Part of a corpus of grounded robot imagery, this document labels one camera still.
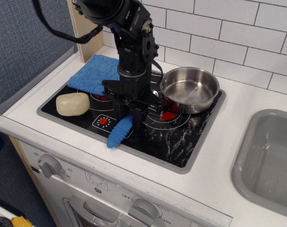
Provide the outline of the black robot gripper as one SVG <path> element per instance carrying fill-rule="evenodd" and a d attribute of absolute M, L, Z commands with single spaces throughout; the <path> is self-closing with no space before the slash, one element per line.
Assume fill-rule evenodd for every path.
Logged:
<path fill-rule="evenodd" d="M 152 91 L 153 88 L 159 88 L 158 84 L 151 82 L 151 78 L 152 73 L 150 71 L 146 71 L 141 75 L 135 75 L 132 77 L 128 75 L 120 75 L 118 81 L 104 80 L 102 81 L 102 85 L 104 86 L 104 90 L 106 88 L 111 88 L 115 91 L 118 91 L 120 94 L 138 98 L 143 96 L 145 90 L 150 89 Z M 112 103 L 118 121 L 122 120 L 124 117 L 126 117 L 127 114 L 129 114 L 129 107 L 125 105 L 124 101 L 118 98 L 113 98 Z M 162 106 L 163 102 L 161 105 L 161 113 L 159 115 L 154 113 L 148 114 L 147 108 L 136 107 L 132 111 L 133 128 L 140 129 L 141 124 L 145 121 L 147 117 L 147 114 L 154 116 L 162 115 Z"/>

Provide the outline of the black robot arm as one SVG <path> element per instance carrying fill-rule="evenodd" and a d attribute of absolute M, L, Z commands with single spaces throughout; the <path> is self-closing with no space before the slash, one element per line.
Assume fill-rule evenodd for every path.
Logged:
<path fill-rule="evenodd" d="M 119 55 L 119 80 L 103 80 L 103 96 L 112 100 L 116 118 L 132 114 L 138 130 L 148 113 L 160 114 L 162 101 L 151 90 L 152 66 L 159 66 L 151 14 L 138 0 L 75 0 L 79 14 L 114 35 Z"/>

